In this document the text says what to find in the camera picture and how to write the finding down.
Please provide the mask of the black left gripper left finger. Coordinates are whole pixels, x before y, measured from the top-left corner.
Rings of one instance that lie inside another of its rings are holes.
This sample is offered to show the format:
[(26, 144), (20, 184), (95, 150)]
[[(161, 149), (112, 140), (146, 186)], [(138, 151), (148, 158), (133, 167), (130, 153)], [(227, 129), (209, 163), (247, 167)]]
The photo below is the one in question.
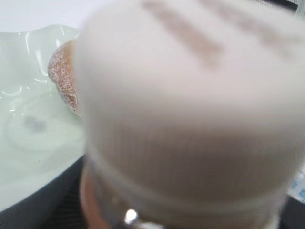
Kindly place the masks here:
[(2, 229), (84, 229), (80, 158), (34, 194), (0, 212)]

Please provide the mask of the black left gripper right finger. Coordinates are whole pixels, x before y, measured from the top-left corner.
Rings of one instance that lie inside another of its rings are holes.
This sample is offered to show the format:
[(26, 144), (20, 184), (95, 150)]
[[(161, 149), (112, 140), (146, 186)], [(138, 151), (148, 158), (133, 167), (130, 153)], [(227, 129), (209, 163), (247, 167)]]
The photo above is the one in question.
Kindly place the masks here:
[(281, 215), (279, 229), (305, 229), (305, 204), (288, 196)]

